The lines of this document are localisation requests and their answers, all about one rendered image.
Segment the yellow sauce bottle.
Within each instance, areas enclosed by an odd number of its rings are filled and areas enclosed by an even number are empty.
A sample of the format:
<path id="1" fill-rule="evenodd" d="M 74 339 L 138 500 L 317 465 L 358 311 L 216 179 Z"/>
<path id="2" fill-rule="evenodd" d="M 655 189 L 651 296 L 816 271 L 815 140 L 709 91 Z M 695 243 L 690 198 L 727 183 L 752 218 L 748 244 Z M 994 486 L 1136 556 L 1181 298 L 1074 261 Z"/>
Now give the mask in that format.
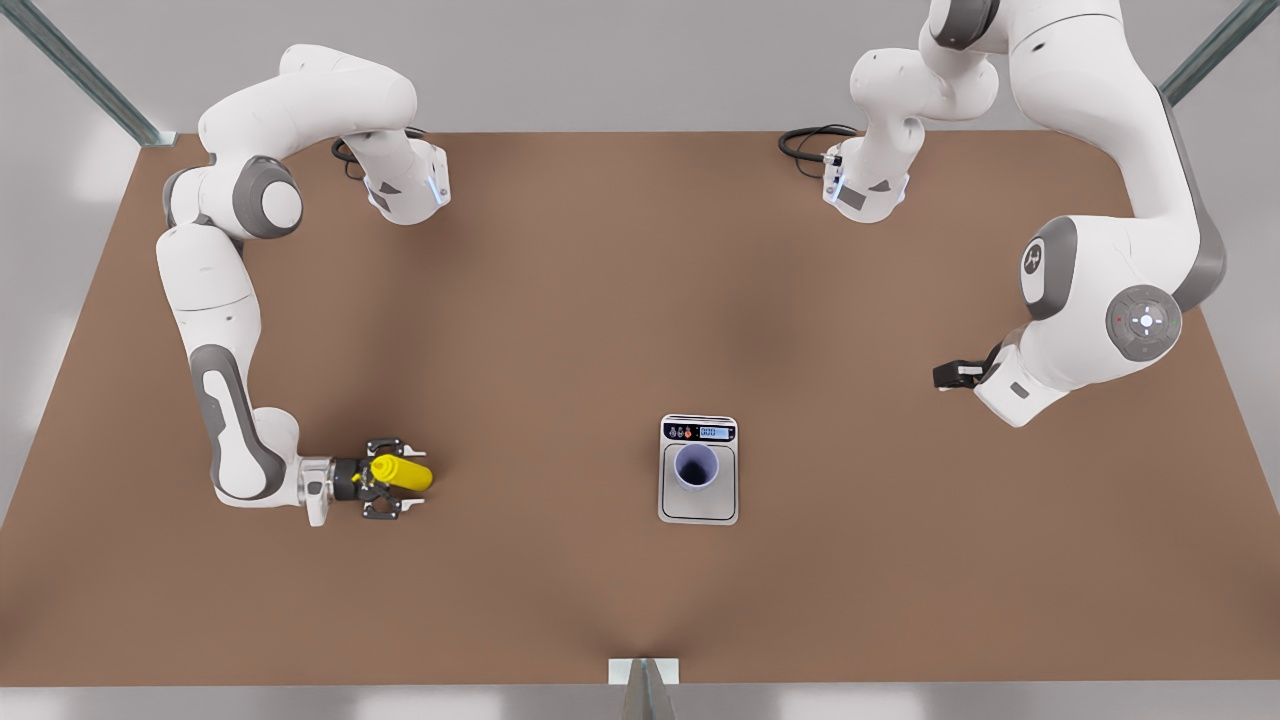
<path id="1" fill-rule="evenodd" d="M 372 457 L 369 469 L 375 480 L 412 492 L 424 492 L 434 482 L 429 468 L 394 454 Z"/>

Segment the pale lilac cup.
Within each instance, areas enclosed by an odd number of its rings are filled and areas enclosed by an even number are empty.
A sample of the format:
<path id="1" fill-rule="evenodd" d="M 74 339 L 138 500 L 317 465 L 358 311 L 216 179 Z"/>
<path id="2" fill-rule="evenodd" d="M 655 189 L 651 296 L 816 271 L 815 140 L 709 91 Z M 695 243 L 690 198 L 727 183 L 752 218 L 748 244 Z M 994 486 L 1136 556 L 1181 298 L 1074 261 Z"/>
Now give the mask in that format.
<path id="1" fill-rule="evenodd" d="M 682 445 L 672 461 L 677 482 L 689 491 L 708 488 L 718 477 L 719 459 L 708 445 Z"/>

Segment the silver frame post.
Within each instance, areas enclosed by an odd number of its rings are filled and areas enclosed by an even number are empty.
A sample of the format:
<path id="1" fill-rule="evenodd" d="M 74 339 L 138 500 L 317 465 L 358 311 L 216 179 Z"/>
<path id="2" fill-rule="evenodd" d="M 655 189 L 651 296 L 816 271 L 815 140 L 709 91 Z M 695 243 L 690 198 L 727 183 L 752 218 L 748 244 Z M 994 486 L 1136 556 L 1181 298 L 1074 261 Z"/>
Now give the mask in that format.
<path id="1" fill-rule="evenodd" d="M 677 720 L 668 684 L 678 684 L 677 659 L 611 659 L 608 684 L 625 685 L 621 720 Z"/>
<path id="2" fill-rule="evenodd" d="M 1167 99 L 1169 104 L 1176 106 L 1279 6 L 1280 0 L 1240 0 L 1199 46 L 1161 83 L 1160 92 Z"/>
<path id="3" fill-rule="evenodd" d="M 141 147 L 170 147 L 177 142 L 177 132 L 161 131 L 148 120 L 32 0 L 0 0 L 0 15 L 9 19 Z"/>

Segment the grey digital kitchen scale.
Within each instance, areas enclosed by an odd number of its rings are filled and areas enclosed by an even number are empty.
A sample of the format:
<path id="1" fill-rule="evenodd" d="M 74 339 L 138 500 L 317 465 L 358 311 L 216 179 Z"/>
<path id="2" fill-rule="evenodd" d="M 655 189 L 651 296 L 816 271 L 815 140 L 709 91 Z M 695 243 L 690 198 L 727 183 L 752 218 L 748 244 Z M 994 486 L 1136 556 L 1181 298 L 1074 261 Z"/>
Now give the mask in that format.
<path id="1" fill-rule="evenodd" d="M 682 445 L 708 445 L 719 473 L 705 489 L 685 489 L 672 461 Z M 732 525 L 740 510 L 739 425 L 731 416 L 668 414 L 660 421 L 658 512 L 667 523 Z"/>

